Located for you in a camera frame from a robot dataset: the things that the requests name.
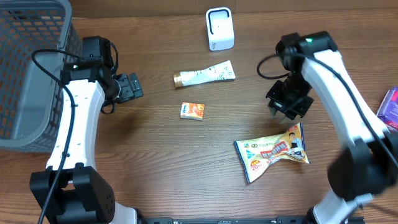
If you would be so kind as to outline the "small orange tissue pack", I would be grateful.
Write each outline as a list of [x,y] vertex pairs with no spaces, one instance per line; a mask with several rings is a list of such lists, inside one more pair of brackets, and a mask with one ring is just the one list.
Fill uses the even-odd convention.
[[183,102],[180,109],[180,117],[183,119],[202,121],[204,118],[204,110],[204,104]]

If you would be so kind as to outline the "colourful snack bag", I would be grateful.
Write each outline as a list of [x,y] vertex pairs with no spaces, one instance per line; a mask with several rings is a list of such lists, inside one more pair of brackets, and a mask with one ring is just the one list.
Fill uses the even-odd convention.
[[310,163],[305,152],[302,123],[293,125],[282,134],[235,141],[234,148],[242,162],[249,184],[281,159]]

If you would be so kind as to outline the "white Pantene tube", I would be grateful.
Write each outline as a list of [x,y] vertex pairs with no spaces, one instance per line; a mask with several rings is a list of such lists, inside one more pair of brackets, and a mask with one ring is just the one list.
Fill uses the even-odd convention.
[[236,75],[231,61],[225,61],[203,70],[179,72],[174,75],[175,88],[199,85],[209,82],[234,80]]

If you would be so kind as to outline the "red purple pantyliner pack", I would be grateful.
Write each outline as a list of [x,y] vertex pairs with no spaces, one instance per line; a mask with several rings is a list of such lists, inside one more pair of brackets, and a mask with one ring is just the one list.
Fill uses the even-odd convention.
[[387,91],[382,103],[376,113],[376,116],[386,124],[391,131],[397,131],[398,104],[397,104],[397,87],[394,86]]

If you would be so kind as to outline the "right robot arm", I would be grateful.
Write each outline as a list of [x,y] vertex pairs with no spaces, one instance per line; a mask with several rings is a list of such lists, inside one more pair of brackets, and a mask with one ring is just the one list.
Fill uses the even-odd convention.
[[397,183],[397,134],[370,110],[346,71],[330,34],[282,36],[275,47],[286,74],[268,91],[271,113],[304,116],[314,90],[338,135],[340,156],[328,168],[330,189],[321,202],[295,223],[362,223],[354,216]]

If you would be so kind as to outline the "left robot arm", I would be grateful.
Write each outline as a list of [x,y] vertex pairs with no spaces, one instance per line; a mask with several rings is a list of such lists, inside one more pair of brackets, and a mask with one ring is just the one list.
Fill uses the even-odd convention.
[[118,51],[108,39],[85,37],[81,55],[55,78],[63,91],[57,140],[46,169],[30,177],[41,207],[39,223],[145,223],[136,208],[116,202],[112,187],[96,170],[95,141],[107,106],[143,96],[137,75],[118,74]]

